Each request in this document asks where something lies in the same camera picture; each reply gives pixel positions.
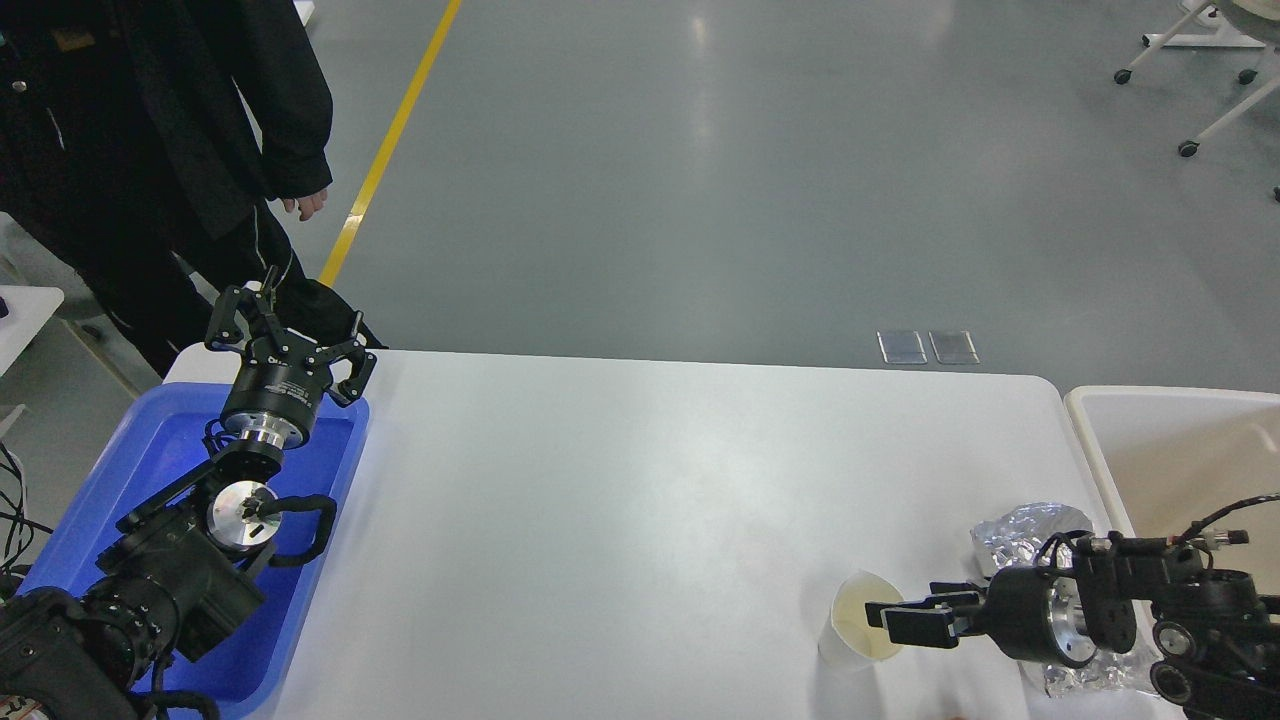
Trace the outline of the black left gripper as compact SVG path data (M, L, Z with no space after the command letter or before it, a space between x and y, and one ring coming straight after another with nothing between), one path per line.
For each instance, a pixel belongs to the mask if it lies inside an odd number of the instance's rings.
M287 337L275 309L280 275L270 265L260 282L225 288L212 305L205 348L241 355L220 414L223 429L289 450L308 442L324 395L339 407L364 397L378 357L366 342L362 311L340 342L317 347L306 337Z

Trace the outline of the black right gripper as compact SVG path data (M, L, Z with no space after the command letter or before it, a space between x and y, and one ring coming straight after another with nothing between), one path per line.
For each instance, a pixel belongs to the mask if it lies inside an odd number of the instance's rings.
M865 602L869 625L884 629L895 644L936 650L987 635L1010 659L1071 669L1084 667L1098 652L1083 629L1071 578L1005 568L987 589L972 582L931 582L929 591L918 601Z

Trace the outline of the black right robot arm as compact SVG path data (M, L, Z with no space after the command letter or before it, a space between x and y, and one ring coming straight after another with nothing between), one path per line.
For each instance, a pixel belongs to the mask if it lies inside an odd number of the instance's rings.
M1082 669L1101 650L1135 647L1134 605L1144 601L1161 653L1148 675L1161 698L1189 719L1275 719L1277 597L1261 594L1251 574L1220 568L1213 552L1249 542L1216 521L1276 500L1238 500L1175 536L1059 532L1029 564L1000 569L986 585L934 582L916 602L867 602L865 618L896 644L951 650L987 635L1010 659Z

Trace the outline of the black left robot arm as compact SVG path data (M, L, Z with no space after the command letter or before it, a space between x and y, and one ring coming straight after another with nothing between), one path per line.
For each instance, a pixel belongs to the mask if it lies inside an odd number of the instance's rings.
M339 505L280 496L270 480L306 445L324 398L348 407L376 366L364 314L324 345L275 313L279 270L224 290L205 336L239 356L220 415L205 427L207 459L116 521L83 594L40 587L3 602L5 719L219 719L216 701L169 689L177 657L197 661L265 603L259 575L302 568L329 546Z

